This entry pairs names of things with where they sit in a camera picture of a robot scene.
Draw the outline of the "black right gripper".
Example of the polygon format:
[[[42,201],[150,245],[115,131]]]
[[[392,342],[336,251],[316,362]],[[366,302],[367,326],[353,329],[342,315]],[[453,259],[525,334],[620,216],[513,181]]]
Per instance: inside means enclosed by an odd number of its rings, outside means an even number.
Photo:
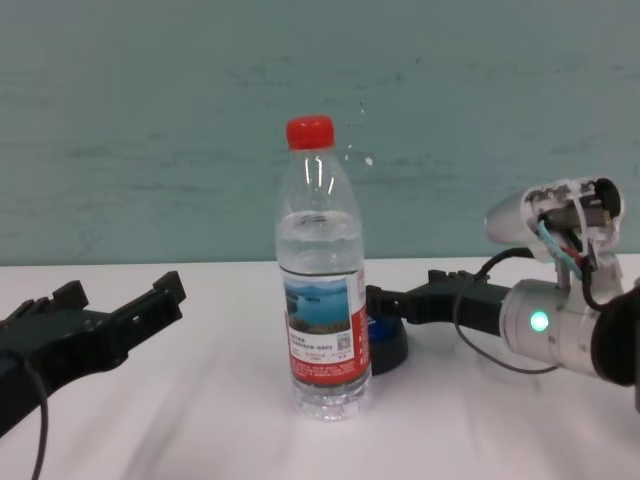
[[[500,310],[510,291],[508,287],[485,283],[487,275],[464,270],[429,270],[428,282],[407,292],[368,285],[368,314],[373,318],[402,319],[414,325],[452,323],[454,303],[462,293],[458,324],[483,333],[499,332]]]

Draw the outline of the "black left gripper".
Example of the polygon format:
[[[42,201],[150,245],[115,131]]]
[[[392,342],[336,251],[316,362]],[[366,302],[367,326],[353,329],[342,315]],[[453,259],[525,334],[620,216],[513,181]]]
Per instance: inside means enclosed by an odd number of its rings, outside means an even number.
[[[182,318],[183,301],[177,271],[111,313],[82,310],[89,301],[80,281],[67,282],[50,297],[24,301],[1,329],[1,350],[12,353],[1,358],[1,433],[39,406],[25,363],[39,374],[49,397],[77,379],[120,366],[128,350]]]

